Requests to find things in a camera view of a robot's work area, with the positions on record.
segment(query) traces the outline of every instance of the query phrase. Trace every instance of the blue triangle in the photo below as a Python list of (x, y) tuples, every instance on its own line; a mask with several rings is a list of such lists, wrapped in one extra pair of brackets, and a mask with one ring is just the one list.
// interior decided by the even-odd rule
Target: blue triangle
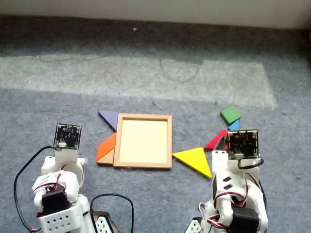
[(239, 130), (239, 128), (240, 128), (240, 120), (236, 120), (228, 127), (228, 130)]
[(110, 125), (110, 127), (117, 131), (118, 112), (98, 111), (98, 114)]

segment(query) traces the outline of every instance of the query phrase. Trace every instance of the purple triangle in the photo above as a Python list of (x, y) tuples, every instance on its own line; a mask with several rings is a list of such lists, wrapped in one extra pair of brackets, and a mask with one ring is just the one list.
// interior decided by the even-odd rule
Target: purple triangle
[(110, 125), (110, 127), (117, 131), (118, 112), (98, 111), (98, 114)]

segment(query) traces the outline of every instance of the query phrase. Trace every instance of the black cable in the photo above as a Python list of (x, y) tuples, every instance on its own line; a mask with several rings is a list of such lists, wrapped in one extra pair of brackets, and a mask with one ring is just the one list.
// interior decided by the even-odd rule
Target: black cable
[(14, 187), (13, 187), (13, 191), (14, 191), (14, 202), (15, 202), (15, 206), (16, 206), (16, 210), (17, 210), (17, 213), (18, 213), (18, 216), (21, 220), (21, 223), (24, 225), (25, 228), (27, 228), (27, 230), (31, 231), (32, 228), (30, 226), (27, 225), (22, 213), (21, 213), (21, 210), (19, 208), (19, 204), (18, 204), (18, 199), (17, 199), (17, 180), (18, 180), (18, 177), (21, 175), (21, 173), (26, 169), (26, 167), (28, 167), (28, 165), (35, 159), (35, 157), (37, 157), (42, 151), (44, 151), (45, 149), (54, 149), (54, 150), (61, 150), (61, 148), (56, 148), (56, 147), (53, 147), (53, 146), (46, 146), (46, 147), (43, 147), (41, 148), (24, 166), (23, 168), (18, 172), (18, 174), (15, 176), (15, 180), (14, 180)]
[(211, 232), (213, 225), (210, 226), (208, 233)]
[(264, 208), (266, 209), (266, 213), (268, 214), (268, 204), (267, 204), (267, 197), (266, 197), (266, 195), (265, 195), (265, 193), (264, 193), (264, 190), (263, 190), (263, 188), (262, 188), (262, 185), (261, 185), (261, 182), (260, 182), (260, 180), (258, 180), (258, 183), (259, 183), (259, 186), (260, 186), (260, 188), (261, 188), (261, 191), (262, 191), (262, 196), (263, 196), (263, 203), (264, 203)]
[(241, 159), (238, 160), (238, 167), (239, 169), (252, 169), (254, 167), (258, 167), (260, 165), (262, 165), (264, 162), (264, 160), (262, 158), (260, 158), (260, 161), (256, 164), (253, 164), (253, 165), (248, 165), (248, 166), (241, 166)]
[(94, 203), (94, 201), (95, 201), (97, 198), (106, 197), (106, 196), (120, 197), (120, 198), (123, 198), (123, 199), (128, 200), (128, 201), (131, 203), (131, 207), (132, 207), (132, 224), (131, 224), (132, 226), (131, 226), (131, 233), (133, 233), (133, 232), (134, 232), (134, 205), (133, 205), (133, 202), (132, 202), (132, 200), (129, 199), (128, 197), (123, 196), (123, 195), (120, 195), (120, 194), (115, 194), (115, 193), (100, 194), (100, 195), (97, 195), (96, 197), (94, 197), (94, 198), (92, 199), (91, 204), (90, 204), (90, 212), (91, 212), (91, 218), (92, 218), (92, 223), (93, 223), (95, 232), (98, 233), (97, 228), (96, 228), (96, 223), (95, 223), (95, 220), (94, 220), (94, 216), (93, 216), (93, 213), (94, 213), (94, 210), (93, 210), (93, 203)]

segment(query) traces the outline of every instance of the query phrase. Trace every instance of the tan triangle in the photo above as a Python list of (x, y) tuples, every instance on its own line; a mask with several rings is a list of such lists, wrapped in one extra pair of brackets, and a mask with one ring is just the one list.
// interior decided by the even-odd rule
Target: tan triangle
[(203, 148), (195, 148), (174, 153), (173, 157), (187, 164), (188, 166), (192, 167), (203, 175), (209, 178), (212, 177)]
[(115, 155), (115, 149), (112, 149), (110, 152), (108, 152), (104, 157), (102, 157), (96, 163), (112, 165), (114, 155)]

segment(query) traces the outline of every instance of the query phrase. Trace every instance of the white plastic part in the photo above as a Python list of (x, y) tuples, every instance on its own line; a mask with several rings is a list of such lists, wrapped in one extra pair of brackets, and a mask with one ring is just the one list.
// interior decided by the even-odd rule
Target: white plastic part
[(65, 193), (67, 196), (67, 200), (70, 203), (74, 203), (77, 200), (78, 193), (79, 193), (79, 183), (77, 180), (76, 174), (70, 172), (70, 171), (57, 171), (57, 172), (52, 172), (47, 175), (39, 176), (37, 180), (35, 181), (32, 190), (35, 194), (35, 207), (37, 208), (38, 211), (42, 211), (42, 195), (46, 193), (45, 187), (37, 189), (39, 186), (44, 185), (46, 183), (55, 183), (57, 180), (57, 176), (60, 174), (58, 183), (62, 186), (64, 186)]
[(98, 233), (112, 233), (105, 217), (98, 218), (98, 220), (96, 221), (96, 228)]
[(81, 228), (83, 216), (78, 203), (67, 210), (40, 218), (43, 233), (63, 233)]
[(202, 230), (202, 227), (201, 227), (199, 221), (194, 219), (190, 222), (185, 233), (199, 233), (199, 232), (201, 232), (201, 230)]
[(43, 233), (95, 233), (90, 213), (89, 202), (79, 195), (77, 202), (67, 210), (40, 217)]
[[(69, 152), (69, 149), (63, 149), (64, 152)], [(72, 162), (72, 156), (68, 154), (58, 154), (58, 160), (53, 156), (45, 157), (44, 164), (41, 167), (41, 175), (46, 175), (51, 172), (58, 171), (61, 167), (64, 167), (63, 170), (71, 171), (77, 175), (80, 188), (83, 185), (84, 181), (84, 172), (86, 169), (87, 158), (78, 158), (74, 163)]]
[[(257, 159), (245, 159), (242, 160), (242, 166), (251, 165), (257, 162)], [(243, 173), (246, 170), (238, 168), (237, 160), (228, 160), (228, 154), (226, 151), (214, 150), (212, 152), (212, 175), (213, 182), (216, 179), (217, 190), (215, 195), (218, 195), (224, 191), (232, 191), (240, 193), (245, 196), (245, 180)], [(259, 179), (259, 167), (248, 169), (247, 172), (252, 174), (255, 179)], [(253, 180), (246, 177), (248, 185), (248, 195), (246, 200), (246, 208), (254, 209), (259, 215), (259, 228), (258, 233), (263, 233), (268, 226), (268, 217), (264, 206), (263, 194), (261, 190), (255, 185)], [(233, 218), (233, 209), (231, 205), (230, 195), (224, 195), (217, 198), (216, 209), (213, 205), (213, 200), (206, 203), (206, 208), (203, 212), (205, 218), (219, 212), (219, 222), (229, 226)], [(208, 233), (210, 230), (210, 224), (202, 222), (201, 227), (203, 233)], [(212, 233), (225, 233), (224, 229), (212, 228)]]
[(78, 160), (78, 150), (74, 149), (62, 149), (61, 151), (55, 151), (55, 158), (58, 164), (65, 163), (77, 163)]
[[(45, 157), (44, 164), (41, 167), (41, 175), (46, 175), (48, 173), (58, 171), (63, 165), (67, 163), (73, 163), (73, 161), (70, 159), (70, 156), (67, 157), (66, 154), (59, 154), (58, 156), (63, 156), (63, 158), (57, 160), (54, 156)], [(82, 167), (83, 172), (85, 172), (87, 158), (78, 158), (75, 163)]]

